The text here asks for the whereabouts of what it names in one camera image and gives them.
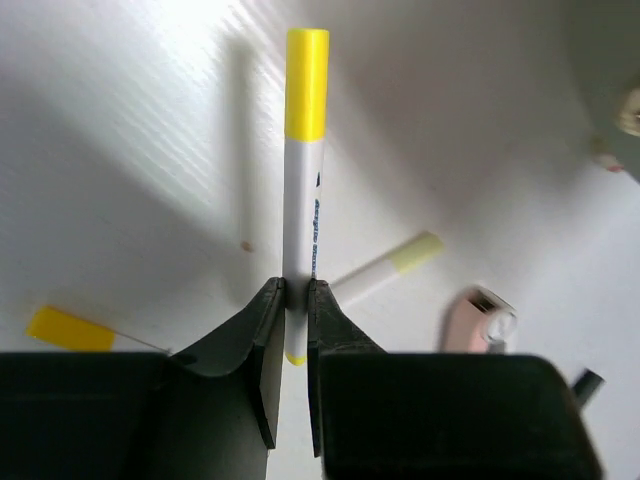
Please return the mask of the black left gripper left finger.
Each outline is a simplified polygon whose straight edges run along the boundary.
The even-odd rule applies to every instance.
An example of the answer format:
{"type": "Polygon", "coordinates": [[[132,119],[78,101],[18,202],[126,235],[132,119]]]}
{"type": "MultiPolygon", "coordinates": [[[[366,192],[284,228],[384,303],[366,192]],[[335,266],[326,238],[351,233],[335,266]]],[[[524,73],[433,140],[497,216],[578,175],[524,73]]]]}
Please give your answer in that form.
{"type": "Polygon", "coordinates": [[[262,479],[277,438],[285,285],[173,354],[5,353],[5,479],[262,479]]]}

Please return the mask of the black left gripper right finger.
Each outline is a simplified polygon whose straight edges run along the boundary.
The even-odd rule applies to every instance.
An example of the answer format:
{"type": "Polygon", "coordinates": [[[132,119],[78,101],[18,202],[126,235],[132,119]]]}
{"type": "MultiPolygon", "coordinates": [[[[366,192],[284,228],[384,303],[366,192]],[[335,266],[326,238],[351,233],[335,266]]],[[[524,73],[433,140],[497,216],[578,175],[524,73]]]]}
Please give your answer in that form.
{"type": "Polygon", "coordinates": [[[579,397],[531,355],[388,353],[308,296],[308,396],[327,479],[600,479],[579,397]]]}

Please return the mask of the pale yellow white marker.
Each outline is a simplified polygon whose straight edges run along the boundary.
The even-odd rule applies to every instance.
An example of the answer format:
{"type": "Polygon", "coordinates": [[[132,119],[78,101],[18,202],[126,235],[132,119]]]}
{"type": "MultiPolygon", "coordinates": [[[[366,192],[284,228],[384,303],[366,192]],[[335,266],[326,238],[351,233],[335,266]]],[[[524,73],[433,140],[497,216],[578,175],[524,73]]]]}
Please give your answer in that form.
{"type": "Polygon", "coordinates": [[[435,234],[424,232],[331,283],[341,307],[353,305],[436,257],[444,248],[435,234]]]}

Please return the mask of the bright yellow white marker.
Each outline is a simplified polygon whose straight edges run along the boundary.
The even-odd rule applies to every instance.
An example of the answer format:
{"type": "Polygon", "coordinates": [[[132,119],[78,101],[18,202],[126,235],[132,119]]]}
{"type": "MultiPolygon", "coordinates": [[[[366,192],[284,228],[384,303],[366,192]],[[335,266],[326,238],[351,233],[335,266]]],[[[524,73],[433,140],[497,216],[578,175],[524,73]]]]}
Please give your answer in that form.
{"type": "Polygon", "coordinates": [[[293,28],[286,38],[282,277],[285,358],[307,358],[308,289],[317,276],[330,34],[293,28]]]}

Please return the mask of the round cream drawer organizer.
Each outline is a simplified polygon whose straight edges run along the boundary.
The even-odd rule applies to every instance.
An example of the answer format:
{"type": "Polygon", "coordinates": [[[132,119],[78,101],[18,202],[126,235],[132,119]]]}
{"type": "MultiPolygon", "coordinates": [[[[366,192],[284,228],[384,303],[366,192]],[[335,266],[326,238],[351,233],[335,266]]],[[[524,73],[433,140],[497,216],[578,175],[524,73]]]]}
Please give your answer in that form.
{"type": "Polygon", "coordinates": [[[568,1],[568,60],[593,125],[596,155],[639,179],[639,3],[568,1]]]}

